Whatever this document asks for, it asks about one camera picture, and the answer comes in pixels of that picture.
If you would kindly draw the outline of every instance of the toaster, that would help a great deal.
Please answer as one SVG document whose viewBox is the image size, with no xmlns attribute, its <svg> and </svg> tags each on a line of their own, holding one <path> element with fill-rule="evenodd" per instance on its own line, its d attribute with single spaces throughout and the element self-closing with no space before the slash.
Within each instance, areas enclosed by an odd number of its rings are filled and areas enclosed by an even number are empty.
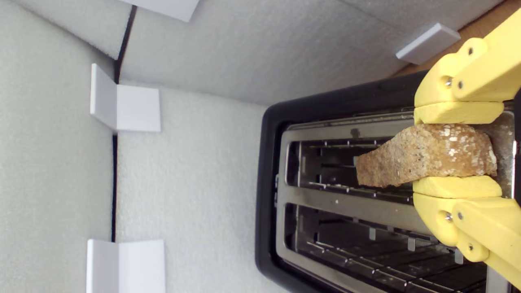
<svg viewBox="0 0 521 293">
<path fill-rule="evenodd" d="M 294 292 L 519 292 L 502 274 L 433 234 L 414 206 L 412 184 L 371 188 L 357 182 L 358 156 L 415 124 L 415 95 L 426 74 L 266 111 L 255 240 L 264 275 Z M 492 123 L 473 125 L 491 139 L 502 197 L 518 204 L 520 97 L 518 92 L 503 102 Z M 441 221 L 453 216 L 443 214 Z"/>
</svg>

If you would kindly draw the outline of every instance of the metal toaster grill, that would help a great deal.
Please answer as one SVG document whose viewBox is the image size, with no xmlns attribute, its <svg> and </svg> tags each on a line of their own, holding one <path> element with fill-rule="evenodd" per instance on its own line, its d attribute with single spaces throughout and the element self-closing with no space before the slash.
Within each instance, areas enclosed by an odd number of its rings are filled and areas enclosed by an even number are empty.
<svg viewBox="0 0 521 293">
<path fill-rule="evenodd" d="M 402 111 L 290 126 L 277 177 L 277 254 L 340 291 L 510 292 L 485 264 L 439 243 L 413 206 L 411 184 L 358 185 L 356 158 L 411 125 L 413 113 Z M 513 113 L 475 127 L 490 136 L 495 180 L 512 197 Z"/>
</svg>

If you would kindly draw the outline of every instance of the white corner bracket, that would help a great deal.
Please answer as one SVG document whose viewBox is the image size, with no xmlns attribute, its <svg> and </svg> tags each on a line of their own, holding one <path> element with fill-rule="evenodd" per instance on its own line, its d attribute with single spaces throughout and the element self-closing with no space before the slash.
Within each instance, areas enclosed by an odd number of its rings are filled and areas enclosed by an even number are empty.
<svg viewBox="0 0 521 293">
<path fill-rule="evenodd" d="M 161 131 L 159 90 L 116 84 L 92 64 L 91 115 L 119 130 Z"/>
<path fill-rule="evenodd" d="M 165 293 L 163 240 L 87 242 L 86 293 Z"/>
<path fill-rule="evenodd" d="M 460 39 L 458 32 L 437 23 L 412 43 L 399 50 L 396 57 L 420 65 Z"/>
</svg>

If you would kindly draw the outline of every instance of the bread slice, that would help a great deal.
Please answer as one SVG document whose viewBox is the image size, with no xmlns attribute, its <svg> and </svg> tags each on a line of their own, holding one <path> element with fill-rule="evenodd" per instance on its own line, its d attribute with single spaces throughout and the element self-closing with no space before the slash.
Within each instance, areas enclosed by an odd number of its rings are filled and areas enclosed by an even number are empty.
<svg viewBox="0 0 521 293">
<path fill-rule="evenodd" d="M 359 185 L 399 186 L 427 176 L 497 175 L 492 143 L 466 124 L 419 124 L 356 161 Z"/>
</svg>

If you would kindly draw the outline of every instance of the wooden surface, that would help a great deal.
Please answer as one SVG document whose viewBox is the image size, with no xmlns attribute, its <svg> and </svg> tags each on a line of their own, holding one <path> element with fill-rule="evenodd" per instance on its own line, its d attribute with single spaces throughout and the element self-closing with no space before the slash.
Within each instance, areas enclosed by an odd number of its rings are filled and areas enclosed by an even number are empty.
<svg viewBox="0 0 521 293">
<path fill-rule="evenodd" d="M 507 19 L 520 8 L 521 0 L 506 0 L 498 4 L 493 9 L 489 10 L 486 14 L 460 29 L 459 33 L 461 35 L 461 40 L 447 48 L 445 51 L 431 58 L 422 65 L 409 64 L 395 73 L 393 76 L 407 75 L 417 71 L 430 69 L 445 54 L 457 52 L 466 40 L 470 38 L 483 38 L 486 36 L 489 32 L 495 29 L 499 24 L 501 24 L 505 19 Z"/>
</svg>

